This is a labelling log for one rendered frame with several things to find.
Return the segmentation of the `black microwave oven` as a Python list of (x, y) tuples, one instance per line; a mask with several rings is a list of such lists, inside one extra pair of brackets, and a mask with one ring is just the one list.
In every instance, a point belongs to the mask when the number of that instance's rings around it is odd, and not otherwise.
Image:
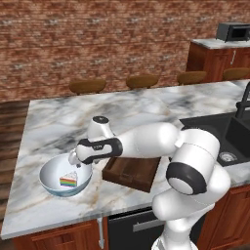
[(249, 41), (250, 23), (220, 22), (216, 38), (224, 42)]

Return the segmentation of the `brown round stool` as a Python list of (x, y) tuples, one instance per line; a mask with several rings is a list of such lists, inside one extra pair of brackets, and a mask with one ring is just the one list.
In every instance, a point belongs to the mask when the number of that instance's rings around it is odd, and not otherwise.
[(76, 95), (99, 93), (105, 85), (103, 79), (76, 80), (69, 83), (69, 90)]
[(235, 67), (225, 69), (223, 72), (223, 80), (240, 80), (246, 77), (250, 73), (250, 68), (248, 67)]
[(206, 74), (207, 74), (206, 71), (186, 71), (186, 72), (180, 73), (177, 76), (177, 81), (180, 86), (199, 84), (203, 81)]
[(142, 74), (130, 76), (126, 79), (126, 85), (131, 89), (150, 88), (157, 84), (159, 77), (157, 75)]

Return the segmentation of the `black dishwasher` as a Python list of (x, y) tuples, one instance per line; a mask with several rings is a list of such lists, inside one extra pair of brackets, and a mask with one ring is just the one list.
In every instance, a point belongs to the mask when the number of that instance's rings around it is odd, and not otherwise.
[(159, 220), (151, 207), (109, 216), (109, 250), (198, 250), (196, 243), (204, 218), (201, 210), (163, 221), (163, 226), (133, 232), (136, 223)]

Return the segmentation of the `black sink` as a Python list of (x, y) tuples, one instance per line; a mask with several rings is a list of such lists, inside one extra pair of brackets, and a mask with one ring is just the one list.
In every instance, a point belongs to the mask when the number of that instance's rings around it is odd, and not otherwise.
[(223, 166), (250, 162), (250, 110), (238, 119), (234, 112), (183, 118), (188, 127), (206, 127), (220, 140), (217, 161)]

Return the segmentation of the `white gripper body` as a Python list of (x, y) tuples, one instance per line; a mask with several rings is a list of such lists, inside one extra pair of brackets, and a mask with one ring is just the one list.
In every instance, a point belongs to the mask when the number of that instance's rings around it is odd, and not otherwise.
[(76, 154), (75, 151), (71, 151), (71, 152), (69, 153), (68, 162), (69, 162), (71, 165), (76, 166), (77, 168), (80, 168), (80, 167), (85, 166), (85, 163), (81, 162), (81, 161), (78, 159), (77, 154)]

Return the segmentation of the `white and blue bowl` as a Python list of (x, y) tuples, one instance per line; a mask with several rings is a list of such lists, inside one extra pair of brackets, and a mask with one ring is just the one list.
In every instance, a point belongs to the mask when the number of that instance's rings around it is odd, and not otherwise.
[[(78, 176), (76, 187), (60, 185), (60, 177), (75, 171)], [(85, 165), (77, 168), (68, 162), (68, 154), (60, 154), (46, 162), (39, 173), (39, 181), (43, 188), (55, 196), (69, 197), (82, 191), (90, 182), (93, 174), (92, 166)]]

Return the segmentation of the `black tap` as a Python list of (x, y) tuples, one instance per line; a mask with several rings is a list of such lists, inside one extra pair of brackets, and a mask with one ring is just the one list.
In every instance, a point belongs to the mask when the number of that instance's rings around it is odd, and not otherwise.
[(235, 117), (238, 119), (240, 119), (243, 116), (245, 108), (250, 107), (250, 101), (248, 101), (249, 93), (250, 93), (250, 81), (248, 82), (245, 88), (242, 100), (236, 103), (237, 112), (235, 114)]

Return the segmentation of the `rainbow cake slice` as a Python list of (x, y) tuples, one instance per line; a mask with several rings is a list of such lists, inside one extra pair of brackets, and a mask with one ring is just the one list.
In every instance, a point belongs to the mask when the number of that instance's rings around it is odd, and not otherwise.
[(60, 185), (64, 187), (76, 187), (78, 181), (78, 176), (75, 171), (67, 173), (60, 177)]

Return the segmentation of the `red-brown cupboard door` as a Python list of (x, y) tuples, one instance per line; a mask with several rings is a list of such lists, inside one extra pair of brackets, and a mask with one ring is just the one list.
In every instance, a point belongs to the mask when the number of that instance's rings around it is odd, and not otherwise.
[[(104, 250), (108, 250), (107, 217), (103, 218)], [(102, 250), (97, 219), (44, 230), (13, 239), (17, 250)]]
[(232, 187), (206, 214), (199, 250), (230, 250), (250, 243), (250, 185)]

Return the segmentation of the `dark wooden tray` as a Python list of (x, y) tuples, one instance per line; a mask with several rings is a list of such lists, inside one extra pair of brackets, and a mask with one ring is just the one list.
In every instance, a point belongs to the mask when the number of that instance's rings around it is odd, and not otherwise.
[(160, 157), (113, 157), (103, 168), (103, 179), (127, 188), (150, 192), (159, 162)]

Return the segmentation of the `red-brown wooden cabinet run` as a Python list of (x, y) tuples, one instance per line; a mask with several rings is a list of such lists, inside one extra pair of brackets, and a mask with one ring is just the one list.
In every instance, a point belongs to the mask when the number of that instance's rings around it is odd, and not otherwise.
[(250, 41), (224, 42), (193, 39), (189, 45), (187, 71), (206, 71), (204, 82), (220, 82), (228, 68), (250, 68)]

